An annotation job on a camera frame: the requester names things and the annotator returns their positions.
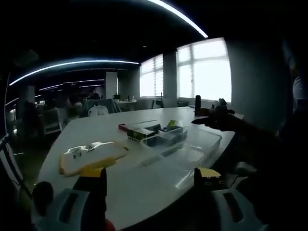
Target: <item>ceiling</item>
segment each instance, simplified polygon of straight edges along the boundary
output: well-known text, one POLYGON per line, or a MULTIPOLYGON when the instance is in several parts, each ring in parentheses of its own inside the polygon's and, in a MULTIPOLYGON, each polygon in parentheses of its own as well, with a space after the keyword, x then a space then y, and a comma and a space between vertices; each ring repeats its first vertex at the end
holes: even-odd
MULTIPOLYGON (((186 22, 146 0, 60 2, 39 5, 27 1, 26 5, 8 9, 9 22, 2 27, 5 36, 0 43, 0 70, 11 72, 12 80, 46 64, 76 58, 141 63, 204 39, 186 22), (16 60, 30 60, 29 56, 22 58, 29 50, 36 60, 25 66, 16 65, 16 60)), ((209 38, 273 40, 285 34, 286 28, 292 31, 295 25, 301 24, 305 15, 299 11, 300 6, 291 4, 165 2, 191 18, 209 38)), ((122 65, 96 65, 100 67, 123 68, 122 65)), ((47 86, 58 81, 57 75, 48 76, 54 78, 43 80, 47 86)))

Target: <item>window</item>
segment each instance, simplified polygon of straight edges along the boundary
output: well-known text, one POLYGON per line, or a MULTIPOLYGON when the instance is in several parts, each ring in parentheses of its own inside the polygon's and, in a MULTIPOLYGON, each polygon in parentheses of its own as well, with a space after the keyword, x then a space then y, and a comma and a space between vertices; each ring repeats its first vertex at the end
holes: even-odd
POLYGON ((164 96, 163 55, 141 64, 140 97, 164 96))
POLYGON ((231 70, 223 38, 178 48, 178 97, 203 100, 224 98, 231 103, 231 70))

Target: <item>ceiling light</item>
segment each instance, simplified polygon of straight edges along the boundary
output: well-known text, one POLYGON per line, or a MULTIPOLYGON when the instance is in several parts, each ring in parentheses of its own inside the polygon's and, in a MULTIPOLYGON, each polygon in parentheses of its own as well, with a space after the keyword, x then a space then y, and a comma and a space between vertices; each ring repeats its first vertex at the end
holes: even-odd
POLYGON ((9 105, 10 103, 12 103, 12 102, 14 102, 15 100, 18 100, 18 99, 19 99, 19 98, 16 98, 16 99, 14 99, 14 100, 8 102, 5 106, 9 105))
POLYGON ((89 85, 89 86, 80 86, 80 88, 86 88, 86 87, 96 87, 96 86, 104 86, 104 84, 99 84, 99 85, 89 85))
POLYGON ((39 89, 39 90, 46 90, 46 89, 56 88, 56 87, 61 86, 61 85, 63 85, 63 84, 58 84, 58 85, 42 88, 42 89, 39 89))
POLYGON ((65 82, 65 83, 82 83, 82 82, 91 82, 91 81, 104 81, 104 79, 83 80, 83 81, 65 82))
POLYGON ((23 78, 26 78, 30 75, 33 75, 37 72, 41 72, 47 69, 52 69, 55 67, 59 67, 59 66, 65 66, 65 65, 71 65, 71 64, 83 64, 83 63, 122 63, 122 64, 139 64, 139 63, 135 63, 135 62, 128 62, 128 61, 119 61, 119 60, 84 60, 84 61, 76 61, 76 62, 70 62, 70 63, 64 63, 64 64, 57 64, 57 65, 52 65, 52 66, 47 66, 45 68, 30 72, 29 74, 26 74, 20 78, 18 78, 17 80, 15 80, 14 82, 10 83, 9 86, 12 86, 13 84, 17 83, 18 81, 22 80, 23 78))
POLYGON ((166 10, 174 13, 176 16, 178 16, 179 18, 181 18, 182 20, 184 20, 186 23, 188 23, 189 25, 191 25, 196 31, 198 31, 204 38, 207 38, 207 34, 196 25, 196 23, 194 23, 192 20, 190 20, 187 16, 185 16, 183 13, 181 13, 180 11, 178 11, 177 9, 173 8, 172 6, 169 6, 167 3, 160 1, 160 0, 148 0, 156 5, 159 5, 163 8, 165 8, 166 10))

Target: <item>clear plastic container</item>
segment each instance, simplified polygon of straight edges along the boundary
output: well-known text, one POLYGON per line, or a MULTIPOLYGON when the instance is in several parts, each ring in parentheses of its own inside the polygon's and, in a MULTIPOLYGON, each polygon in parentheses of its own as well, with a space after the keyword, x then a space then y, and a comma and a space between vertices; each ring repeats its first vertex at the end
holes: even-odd
POLYGON ((160 155, 166 161, 191 170, 208 167, 206 161, 219 148, 221 136, 194 127, 181 127, 141 141, 149 152, 160 155))

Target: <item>hand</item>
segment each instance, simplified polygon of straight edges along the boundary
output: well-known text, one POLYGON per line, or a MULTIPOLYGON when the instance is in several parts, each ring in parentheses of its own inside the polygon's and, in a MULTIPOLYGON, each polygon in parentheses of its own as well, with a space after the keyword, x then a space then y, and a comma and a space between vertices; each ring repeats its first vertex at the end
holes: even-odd
POLYGON ((204 124, 213 129, 221 131, 238 131, 242 125, 242 120, 232 114, 233 110, 228 110, 226 106, 218 106, 208 109, 207 117, 192 121, 193 124, 204 124))

